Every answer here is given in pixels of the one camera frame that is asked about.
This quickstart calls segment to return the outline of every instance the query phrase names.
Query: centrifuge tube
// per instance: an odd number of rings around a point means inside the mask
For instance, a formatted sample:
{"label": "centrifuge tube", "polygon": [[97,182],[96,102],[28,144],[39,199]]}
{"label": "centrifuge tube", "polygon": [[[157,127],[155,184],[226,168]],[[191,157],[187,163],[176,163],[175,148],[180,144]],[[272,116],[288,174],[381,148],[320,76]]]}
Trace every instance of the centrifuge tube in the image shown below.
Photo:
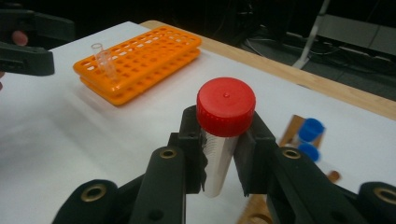
{"label": "centrifuge tube", "polygon": [[306,119],[297,134],[289,144],[286,144],[286,146],[297,148],[303,143],[312,144],[321,134],[323,134],[324,130],[325,128],[319,120],[312,118]]}
{"label": "centrifuge tube", "polygon": [[91,49],[97,61],[99,69],[106,74],[108,78],[113,81],[117,80],[117,70],[113,63],[113,58],[108,49],[103,49],[100,43],[92,44]]}
{"label": "centrifuge tube", "polygon": [[307,155],[312,161],[317,162],[320,157],[318,149],[310,143],[301,143],[297,149]]}
{"label": "centrifuge tube", "polygon": [[232,77],[209,80],[197,94],[197,119],[207,158],[204,195],[220,194],[240,134],[253,121],[256,97],[243,81]]}

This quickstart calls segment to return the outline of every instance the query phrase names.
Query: red screw cap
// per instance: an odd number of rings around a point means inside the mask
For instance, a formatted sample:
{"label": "red screw cap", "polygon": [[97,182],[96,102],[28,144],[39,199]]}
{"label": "red screw cap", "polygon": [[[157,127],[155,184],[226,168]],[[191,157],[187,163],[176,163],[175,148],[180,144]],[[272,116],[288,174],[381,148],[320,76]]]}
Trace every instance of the red screw cap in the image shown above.
{"label": "red screw cap", "polygon": [[254,92],[245,82],[232,77],[214,78],[198,91],[198,123],[215,136],[237,136],[250,127],[255,105]]}

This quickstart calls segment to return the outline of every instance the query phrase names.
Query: orange tube rack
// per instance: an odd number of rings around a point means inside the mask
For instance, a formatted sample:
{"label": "orange tube rack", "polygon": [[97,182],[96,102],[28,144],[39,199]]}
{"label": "orange tube rack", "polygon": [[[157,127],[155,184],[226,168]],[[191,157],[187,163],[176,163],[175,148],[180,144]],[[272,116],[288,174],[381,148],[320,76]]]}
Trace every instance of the orange tube rack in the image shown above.
{"label": "orange tube rack", "polygon": [[198,36],[162,26],[108,49],[116,78],[94,55],[73,65],[82,83],[113,105],[123,105],[199,56]]}

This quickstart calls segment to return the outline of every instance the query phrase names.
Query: white tabletop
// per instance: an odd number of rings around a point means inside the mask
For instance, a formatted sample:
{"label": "white tabletop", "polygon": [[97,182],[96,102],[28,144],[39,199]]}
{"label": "white tabletop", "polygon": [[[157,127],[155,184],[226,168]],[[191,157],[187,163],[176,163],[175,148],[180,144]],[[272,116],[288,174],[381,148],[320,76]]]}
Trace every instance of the white tabletop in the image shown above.
{"label": "white tabletop", "polygon": [[[326,126],[318,166],[342,175],[357,192],[367,181],[396,186],[396,121],[289,83],[203,50],[198,59],[127,105],[115,107],[89,90],[73,64],[143,34],[125,22],[53,49],[56,74],[6,74],[0,91],[1,223],[51,223],[79,185],[107,179],[119,187],[145,173],[150,154],[178,132],[183,110],[214,77],[236,77],[255,92],[256,111],[280,138],[293,114]],[[248,199],[234,163],[219,197],[187,196],[187,223],[235,223]]]}

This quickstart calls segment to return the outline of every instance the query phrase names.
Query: blue tube cap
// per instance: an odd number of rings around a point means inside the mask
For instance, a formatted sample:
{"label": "blue tube cap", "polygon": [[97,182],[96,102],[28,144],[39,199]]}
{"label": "blue tube cap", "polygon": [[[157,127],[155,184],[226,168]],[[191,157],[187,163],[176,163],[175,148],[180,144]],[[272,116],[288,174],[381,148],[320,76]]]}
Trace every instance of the blue tube cap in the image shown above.
{"label": "blue tube cap", "polygon": [[297,148],[311,158],[312,161],[319,160],[319,151],[315,146],[308,143],[302,143]]}
{"label": "blue tube cap", "polygon": [[306,119],[298,132],[303,142],[312,142],[324,132],[324,126],[317,119]]}

